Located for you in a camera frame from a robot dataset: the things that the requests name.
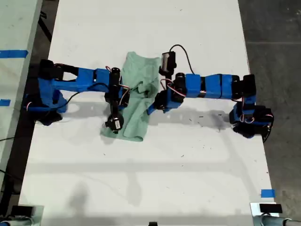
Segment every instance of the white tabletop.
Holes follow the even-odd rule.
[[[160,57],[177,43],[195,73],[249,74],[237,0],[60,0],[49,59],[121,68],[129,51]],[[271,185],[261,137],[223,121],[233,104],[187,98],[129,142],[100,136],[103,94],[77,95],[61,122],[36,125],[20,204],[45,206],[44,226],[251,226],[249,203],[272,202],[260,197]]]
[[[0,0],[0,50],[27,50],[26,58],[0,59],[0,139],[13,137],[20,114],[41,0]],[[0,169],[5,170],[13,140],[0,142]],[[0,173],[0,185],[3,181]]]

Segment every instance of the gray concrete floor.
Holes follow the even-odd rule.
[[[273,131],[264,144],[272,187],[284,216],[301,220],[301,0],[238,0],[251,73],[256,75],[258,104],[270,107],[275,115]],[[58,0],[44,0],[46,25],[52,32]],[[48,57],[50,43],[38,27],[30,75]],[[20,119],[20,128],[32,125]],[[13,145],[10,172],[22,176],[30,140]]]

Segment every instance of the electrical wire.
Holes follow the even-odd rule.
[[[174,83],[171,79],[161,79],[161,80],[160,80],[160,84],[161,84],[161,86],[162,86],[162,88],[163,88],[164,90],[166,90],[166,88],[164,87],[162,81],[169,81],[169,82],[171,82],[172,84]]]
[[[161,79],[160,80],[160,83],[161,83],[161,86],[163,87],[163,89],[164,90],[166,90],[166,88],[164,87],[164,85],[163,85],[163,83],[162,83],[162,81],[170,81],[170,83],[169,84],[173,84],[173,81],[172,80],[170,80],[170,79]],[[182,96],[182,97],[186,97],[186,95],[185,94],[183,94],[183,93],[180,93],[179,91],[177,91],[177,90],[175,90],[174,88],[172,88],[169,84],[167,84],[166,86],[168,87],[168,88],[170,88],[173,92],[175,92],[175,93],[177,93],[177,94],[179,94],[180,96]]]
[[[105,69],[107,69],[109,72],[111,72],[111,68],[109,66],[106,66]]]
[[[120,99],[119,105],[121,105],[121,102],[122,102],[123,98],[124,98],[125,95],[130,91],[130,87],[129,87],[129,86],[126,86],[126,85],[122,85],[122,84],[119,84],[119,85],[127,89],[127,90],[125,91],[125,93],[122,95],[121,99]]]
[[[107,86],[107,84],[105,84],[105,83],[103,83],[103,82],[97,82],[97,83],[93,84],[92,86],[89,86],[87,89],[91,89],[91,88],[93,88],[94,86],[97,86],[97,85],[103,85],[103,86],[105,86],[107,89],[109,89],[109,87]],[[54,111],[54,110],[60,109],[60,108],[62,108],[62,107],[65,107],[65,106],[71,101],[71,99],[72,99],[73,97],[75,97],[75,96],[76,96],[77,94],[79,94],[79,93],[82,93],[82,92],[77,92],[77,93],[73,94],[73,95],[67,100],[67,102],[64,103],[62,106],[50,108],[50,109],[48,110],[48,112],[47,112],[42,118],[37,119],[36,121],[40,121],[40,120],[46,118],[46,117],[50,114],[51,111]]]
[[[269,117],[272,117],[273,118],[273,121],[271,122],[271,124],[268,127],[268,134],[266,135],[265,138],[262,139],[263,142],[266,142],[266,140],[269,138],[270,134],[271,134],[271,131],[272,131],[272,128],[273,128],[273,123],[274,123],[274,116],[271,115],[271,114],[266,114],[266,116],[269,116]]]
[[[28,111],[28,106],[31,104],[32,102],[29,102],[27,105],[26,105],[26,111]]]
[[[4,173],[5,175],[8,175],[8,176],[10,176],[11,178],[14,178],[14,179],[16,179],[16,180],[23,181],[21,178],[16,177],[16,176],[13,176],[13,175],[11,175],[10,173],[7,173],[7,172],[4,171],[4,170],[1,170],[1,169],[0,169],[0,172]]]
[[[179,91],[177,91],[177,90],[175,90],[174,88],[172,88],[171,86],[169,86],[169,85],[167,85],[167,87],[169,87],[173,92],[175,92],[175,93],[177,93],[177,94],[179,94],[180,96],[182,96],[182,97],[186,97],[186,95],[185,94],[183,94],[183,93],[180,93]]]
[[[1,142],[1,141],[4,141],[4,140],[11,140],[11,139],[14,139],[14,138],[15,138],[15,137],[9,137],[9,138],[5,138],[5,139],[1,139],[0,142]]]
[[[180,45],[180,44],[175,44],[175,45],[173,45],[173,46],[170,48],[169,52],[171,52],[171,50],[172,50],[174,47],[176,47],[176,46],[179,46],[179,47],[181,47],[181,48],[184,50],[184,52],[185,52],[185,54],[186,54],[186,57],[187,57],[188,64],[189,64],[189,68],[190,68],[191,72],[194,74],[194,72],[193,72],[193,70],[192,70],[192,68],[191,68],[191,64],[190,64],[190,60],[189,60],[187,51],[186,51],[186,49],[185,49],[182,45]]]

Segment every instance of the black cable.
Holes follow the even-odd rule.
[[[103,86],[105,86],[106,88],[109,89],[109,87],[107,86],[107,84],[102,83],[102,82],[95,83],[95,84],[93,84],[92,86],[89,86],[87,89],[91,89],[91,88],[93,88],[94,86],[97,86],[97,85],[103,85]],[[67,102],[66,102],[65,104],[63,104],[63,105],[60,106],[60,107],[54,107],[54,108],[51,108],[50,111],[52,111],[52,110],[57,110],[57,109],[60,109],[60,108],[62,108],[62,107],[65,107],[65,106],[71,101],[71,99],[72,99],[74,96],[76,96],[77,94],[79,94],[79,93],[82,93],[82,92],[77,92],[77,93],[73,94],[73,95],[67,100]]]
[[[0,172],[4,173],[5,175],[8,175],[8,176],[10,176],[11,178],[14,178],[14,179],[17,179],[17,180],[23,181],[21,178],[19,178],[19,177],[16,177],[16,176],[13,176],[13,175],[11,175],[10,173],[7,173],[7,172],[6,172],[6,171],[4,171],[4,170],[1,170],[1,169],[0,169]]]
[[[9,137],[9,138],[5,138],[5,139],[1,139],[0,142],[3,141],[3,140],[11,140],[11,139],[14,139],[14,138],[15,137]]]
[[[190,68],[191,72],[194,74],[194,72],[193,72],[193,70],[192,70],[192,68],[191,68],[190,60],[189,60],[188,54],[187,54],[187,52],[186,52],[186,49],[185,49],[182,45],[180,45],[180,44],[175,44],[175,45],[173,45],[173,46],[170,48],[169,52],[171,52],[171,50],[172,50],[174,47],[176,47],[176,46],[179,46],[179,47],[181,47],[181,48],[184,50],[184,52],[185,52],[185,54],[186,54],[186,57],[187,57],[188,64],[189,64],[189,68]]]
[[[272,131],[272,128],[273,128],[273,122],[274,122],[274,116],[273,116],[273,121],[271,122],[271,125],[270,125],[267,136],[264,139],[262,139],[263,143],[266,142],[266,140],[269,138],[269,135],[271,134],[271,131]]]
[[[103,85],[103,86],[105,86],[107,89],[109,89],[108,85],[105,84],[105,83],[103,83],[103,82],[97,82],[97,83],[93,84],[92,86],[89,86],[87,89],[91,89],[91,88],[93,88],[94,86],[97,86],[97,85]],[[71,99],[72,99],[73,97],[75,97],[75,96],[76,96],[77,94],[79,94],[79,93],[82,93],[82,92],[77,92],[77,93],[73,94],[73,95],[67,100],[67,102],[64,103],[62,106],[50,108],[50,110],[48,110],[48,112],[45,114],[45,116],[43,116],[43,117],[40,118],[40,119],[37,119],[36,121],[40,121],[40,120],[46,118],[46,117],[50,114],[51,111],[54,111],[54,110],[56,111],[57,109],[60,109],[60,108],[62,108],[62,107],[65,107],[65,106],[71,101]]]

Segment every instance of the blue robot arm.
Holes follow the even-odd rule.
[[[236,101],[229,114],[233,130],[246,138],[261,134],[266,141],[273,125],[274,116],[270,109],[255,105],[255,76],[245,75],[240,81],[239,76],[231,74],[214,74],[201,77],[198,74],[177,73],[171,80],[176,67],[175,52],[162,54],[159,73],[166,77],[166,90],[157,94],[154,103],[147,110],[151,114],[155,110],[168,112],[178,108],[186,97],[213,98]]]
[[[69,72],[76,79],[65,81],[63,73]],[[97,91],[105,93],[105,100],[110,104],[111,115],[105,123],[114,132],[122,129],[123,117],[120,110],[127,107],[129,89],[122,85],[120,69],[86,69],[64,64],[54,64],[49,60],[42,60],[38,74],[39,92],[26,96],[26,109],[31,117],[50,125],[62,119],[60,113],[67,110],[71,98],[81,92]],[[67,101],[61,90],[76,92]]]

